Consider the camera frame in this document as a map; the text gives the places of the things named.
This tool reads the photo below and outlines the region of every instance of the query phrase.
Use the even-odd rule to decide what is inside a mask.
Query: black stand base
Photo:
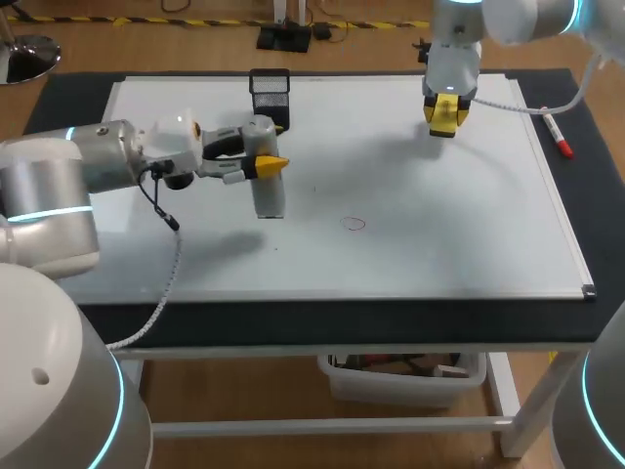
[[[262,26],[256,48],[305,54],[309,51],[312,34],[308,26],[299,26],[294,22]]]

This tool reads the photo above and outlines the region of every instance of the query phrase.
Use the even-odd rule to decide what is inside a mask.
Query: plastic storage bin
[[[318,357],[319,368],[330,378],[332,396],[341,401],[362,403],[449,407],[460,395],[475,389],[486,378],[485,354],[462,354],[458,366],[466,368],[468,378],[434,378],[373,373],[338,368],[330,364],[333,356]]]

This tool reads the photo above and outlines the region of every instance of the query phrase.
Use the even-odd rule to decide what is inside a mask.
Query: black device on floor
[[[312,26],[312,35],[317,41],[327,41],[332,38],[330,25],[326,22],[318,22]]]
[[[300,26],[287,20],[285,24],[271,24],[261,27],[256,42],[257,49],[268,51],[300,52],[309,51],[313,33],[308,26]]]

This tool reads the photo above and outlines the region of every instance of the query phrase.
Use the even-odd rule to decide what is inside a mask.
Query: marker
[[[558,146],[560,153],[568,159],[573,159],[573,150],[570,149],[570,146],[564,139],[563,133],[560,131],[554,116],[551,114],[543,114],[543,120],[545,121],[545,124],[547,124],[549,132],[551,132],[552,137],[556,141],[556,145]]]

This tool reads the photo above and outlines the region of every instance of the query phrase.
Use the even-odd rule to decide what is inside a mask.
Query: white cylindrical robot base
[[[625,466],[625,305],[562,387],[552,416],[554,458],[565,469]]]
[[[71,299],[6,264],[0,297],[0,468],[147,468],[146,407]]]

